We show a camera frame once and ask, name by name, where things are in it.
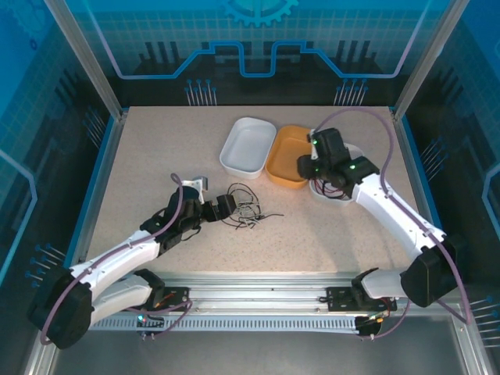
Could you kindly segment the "large white plastic bin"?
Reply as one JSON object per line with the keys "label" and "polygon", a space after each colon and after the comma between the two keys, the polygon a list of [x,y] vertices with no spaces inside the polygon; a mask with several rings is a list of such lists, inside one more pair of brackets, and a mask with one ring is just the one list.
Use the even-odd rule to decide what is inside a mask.
{"label": "large white plastic bin", "polygon": [[276,135],[276,127],[268,121],[253,117],[236,120],[220,152],[220,164],[231,176],[258,178]]}

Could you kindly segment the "small white plastic bin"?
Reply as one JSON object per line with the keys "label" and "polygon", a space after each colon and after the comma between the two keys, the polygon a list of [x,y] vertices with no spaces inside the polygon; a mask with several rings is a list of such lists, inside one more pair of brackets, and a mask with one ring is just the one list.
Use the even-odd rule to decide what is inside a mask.
{"label": "small white plastic bin", "polygon": [[[352,159],[364,156],[363,151],[359,147],[348,143],[345,143],[345,146],[348,148],[349,154]],[[324,190],[322,190],[322,186],[322,180],[309,181],[309,192],[312,198],[317,202],[328,203],[337,207],[345,207],[352,202],[352,199],[343,194],[341,191],[327,191],[327,187],[329,186],[329,184],[325,184]]]}

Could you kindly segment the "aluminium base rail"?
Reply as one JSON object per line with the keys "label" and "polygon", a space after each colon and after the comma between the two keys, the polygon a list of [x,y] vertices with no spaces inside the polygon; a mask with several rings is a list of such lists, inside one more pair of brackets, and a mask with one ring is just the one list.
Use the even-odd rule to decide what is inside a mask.
{"label": "aluminium base rail", "polygon": [[189,288],[200,316],[326,315],[328,287],[349,287],[353,272],[158,272],[167,287]]}

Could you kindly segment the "aluminium frame post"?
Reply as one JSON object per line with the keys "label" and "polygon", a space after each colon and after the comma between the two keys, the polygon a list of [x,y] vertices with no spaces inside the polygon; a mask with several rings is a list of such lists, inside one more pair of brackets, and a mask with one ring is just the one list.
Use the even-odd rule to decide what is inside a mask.
{"label": "aluminium frame post", "polygon": [[449,0],[449,4],[437,24],[432,38],[427,43],[395,104],[393,110],[395,122],[401,121],[409,109],[469,3],[470,0]]}
{"label": "aluminium frame post", "polygon": [[64,0],[43,1],[84,68],[110,116],[114,120],[122,120],[122,107],[68,5]]}

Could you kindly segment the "orange plastic bin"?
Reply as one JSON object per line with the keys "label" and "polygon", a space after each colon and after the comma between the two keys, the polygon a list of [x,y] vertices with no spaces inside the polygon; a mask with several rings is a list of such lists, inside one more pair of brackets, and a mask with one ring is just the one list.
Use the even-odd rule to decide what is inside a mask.
{"label": "orange plastic bin", "polygon": [[310,131],[309,128],[296,125],[287,125],[278,130],[265,166],[266,175],[273,184],[295,190],[306,186],[307,180],[298,174],[297,160],[311,153],[307,140]]}

